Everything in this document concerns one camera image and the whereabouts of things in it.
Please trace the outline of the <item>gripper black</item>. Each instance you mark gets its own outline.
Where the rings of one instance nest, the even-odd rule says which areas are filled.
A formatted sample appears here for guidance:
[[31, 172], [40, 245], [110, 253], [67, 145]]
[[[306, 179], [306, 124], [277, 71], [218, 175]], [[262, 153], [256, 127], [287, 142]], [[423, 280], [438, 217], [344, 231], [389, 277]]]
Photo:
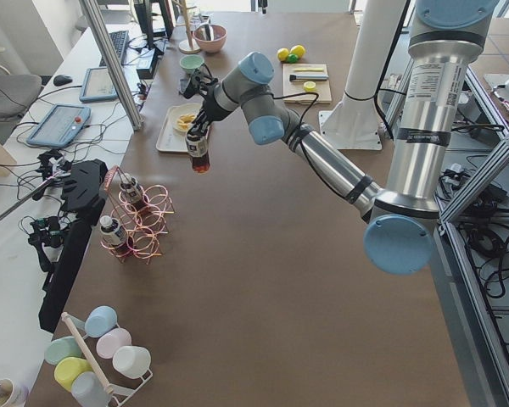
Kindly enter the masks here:
[[222, 90], [222, 84], [218, 82], [201, 83], [199, 94], [203, 97], [202, 114], [198, 114], [187, 131], [188, 137], [206, 137], [210, 125], [216, 121], [222, 121], [227, 117], [227, 111], [218, 104], [217, 92]]

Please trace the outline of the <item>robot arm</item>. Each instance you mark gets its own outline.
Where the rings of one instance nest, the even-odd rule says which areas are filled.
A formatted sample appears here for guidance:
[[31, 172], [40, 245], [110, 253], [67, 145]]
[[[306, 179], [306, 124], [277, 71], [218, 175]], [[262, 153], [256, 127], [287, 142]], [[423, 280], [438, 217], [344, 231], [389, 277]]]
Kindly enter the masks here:
[[[332, 192], [359, 210], [367, 224], [364, 249], [377, 268], [398, 275], [420, 270], [433, 252], [439, 218], [434, 192], [467, 68], [484, 50], [495, 6], [493, 1], [369, 2], [344, 97], [319, 129], [273, 94], [275, 70], [262, 53], [249, 53], [223, 79], [192, 74], [183, 95], [204, 100], [186, 135], [193, 169], [203, 173], [210, 167], [210, 125], [241, 109], [255, 143], [286, 143]], [[380, 187], [336, 144], [361, 144], [368, 122], [377, 119], [378, 91], [407, 15], [412, 72], [389, 175]]]

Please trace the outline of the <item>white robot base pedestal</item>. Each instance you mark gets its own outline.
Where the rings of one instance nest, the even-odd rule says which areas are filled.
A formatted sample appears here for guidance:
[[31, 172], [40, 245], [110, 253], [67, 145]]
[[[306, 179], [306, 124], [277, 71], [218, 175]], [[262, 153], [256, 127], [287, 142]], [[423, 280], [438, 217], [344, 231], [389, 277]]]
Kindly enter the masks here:
[[375, 102], [409, 4], [406, 0], [366, 3], [344, 95], [320, 124], [322, 135], [339, 150], [382, 148]]

